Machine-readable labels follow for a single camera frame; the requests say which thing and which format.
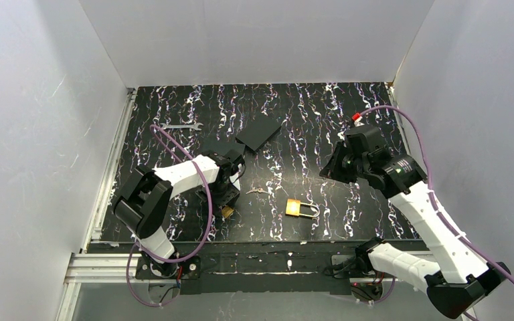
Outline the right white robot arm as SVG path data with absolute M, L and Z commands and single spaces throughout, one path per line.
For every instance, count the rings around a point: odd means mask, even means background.
M 361 125 L 345 131 L 320 176 L 342 183 L 366 180 L 407 218 L 434 256 L 428 261 L 374 237 L 355 248 L 351 267 L 383 272 L 425 292 L 444 316 L 456 319 L 488 296 L 506 277 L 462 241 L 463 232 L 448 227 L 430 198 L 428 177 L 408 154 L 392 155 L 379 128 Z

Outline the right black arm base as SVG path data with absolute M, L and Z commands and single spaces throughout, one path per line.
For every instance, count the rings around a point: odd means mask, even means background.
M 364 262 L 355 255 L 332 255 L 322 273 L 334 279 L 348 281 L 356 302 L 367 304 L 370 308 L 387 300 L 398 281 L 391 274 L 367 270 Z

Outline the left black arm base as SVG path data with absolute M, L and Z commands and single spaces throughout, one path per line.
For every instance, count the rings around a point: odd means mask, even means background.
M 152 303 L 165 305 L 180 294 L 183 281 L 197 280 L 200 273 L 199 256 L 179 263 L 159 263 L 142 254 L 137 261 L 135 279 L 147 282 L 147 294 Z

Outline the small brass padlock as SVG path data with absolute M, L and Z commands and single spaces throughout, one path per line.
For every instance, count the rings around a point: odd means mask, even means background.
M 234 213 L 234 209 L 230 206 L 224 206 L 221 210 L 222 217 L 228 219 Z

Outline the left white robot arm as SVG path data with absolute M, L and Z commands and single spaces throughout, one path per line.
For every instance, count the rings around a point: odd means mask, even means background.
M 246 165 L 242 154 L 206 151 L 192 160 L 170 167 L 138 166 L 122 186 L 113 205 L 114 215 L 136 237 L 147 257 L 157 263 L 181 263 L 195 256 L 175 256 L 175 248 L 163 229 L 170 200 L 195 191 L 208 206 L 209 221 L 215 212 L 232 207 L 240 196 L 239 178 Z

